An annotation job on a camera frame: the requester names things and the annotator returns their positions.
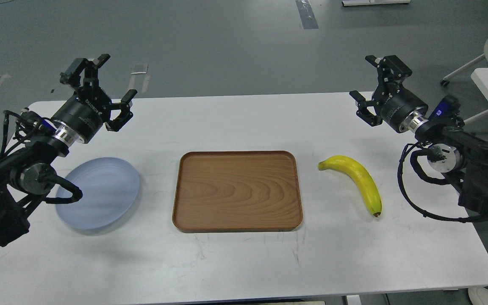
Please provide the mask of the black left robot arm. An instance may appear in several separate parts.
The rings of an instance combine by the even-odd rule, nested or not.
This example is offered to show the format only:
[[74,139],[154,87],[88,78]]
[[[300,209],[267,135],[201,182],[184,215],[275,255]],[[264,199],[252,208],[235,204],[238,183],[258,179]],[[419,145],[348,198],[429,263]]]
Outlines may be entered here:
[[0,247],[29,232],[29,216],[42,203],[79,201],[83,192],[59,176],[52,162],[69,154],[72,144],[87,144],[105,127],[117,132],[133,117],[130,89],[114,103],[100,87],[98,71],[109,54],[89,60],[76,58],[60,74],[60,83],[73,95],[50,118],[24,108],[4,112],[0,149]]

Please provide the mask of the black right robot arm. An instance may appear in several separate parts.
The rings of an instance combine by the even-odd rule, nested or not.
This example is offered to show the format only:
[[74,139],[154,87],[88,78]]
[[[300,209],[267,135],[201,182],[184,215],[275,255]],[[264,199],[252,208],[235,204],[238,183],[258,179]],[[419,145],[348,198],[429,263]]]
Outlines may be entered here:
[[[399,189],[414,210],[422,216],[446,222],[488,221],[488,141],[463,131],[458,100],[446,95],[435,113],[426,116],[428,106],[404,88],[403,81],[412,70],[397,56],[366,56],[377,71],[378,85],[366,100],[351,91],[358,108],[356,114],[368,125],[387,123],[397,133],[410,131],[416,143],[403,149],[397,169]],[[458,205],[476,212],[476,216],[451,218],[428,212],[411,201],[403,182],[405,159],[425,182],[450,185],[459,193]]]

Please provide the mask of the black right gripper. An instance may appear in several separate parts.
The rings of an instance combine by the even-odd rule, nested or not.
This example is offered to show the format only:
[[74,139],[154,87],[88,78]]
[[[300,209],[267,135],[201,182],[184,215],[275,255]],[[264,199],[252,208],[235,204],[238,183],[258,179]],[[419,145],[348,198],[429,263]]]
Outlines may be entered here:
[[385,122],[397,133],[404,133],[405,121],[411,114],[424,115],[428,110],[428,105],[402,84],[413,71],[396,55],[382,58],[368,55],[365,60],[377,70],[378,86],[372,99],[380,100],[380,115],[370,112],[369,108],[376,105],[373,101],[366,100],[358,91],[350,91],[358,108],[356,115],[370,127]]

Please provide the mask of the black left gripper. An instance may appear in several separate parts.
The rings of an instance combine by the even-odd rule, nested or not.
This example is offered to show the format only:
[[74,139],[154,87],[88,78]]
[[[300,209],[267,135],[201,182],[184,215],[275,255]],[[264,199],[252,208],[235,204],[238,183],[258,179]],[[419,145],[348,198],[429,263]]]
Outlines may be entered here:
[[[108,131],[118,132],[133,117],[130,108],[138,93],[136,89],[128,90],[119,103],[112,103],[100,88],[98,70],[110,58],[110,54],[101,54],[93,60],[76,58],[65,72],[60,73],[60,83],[72,88],[74,94],[56,111],[52,120],[76,132],[83,144],[93,139],[104,122]],[[111,112],[116,110],[120,113],[111,119]]]

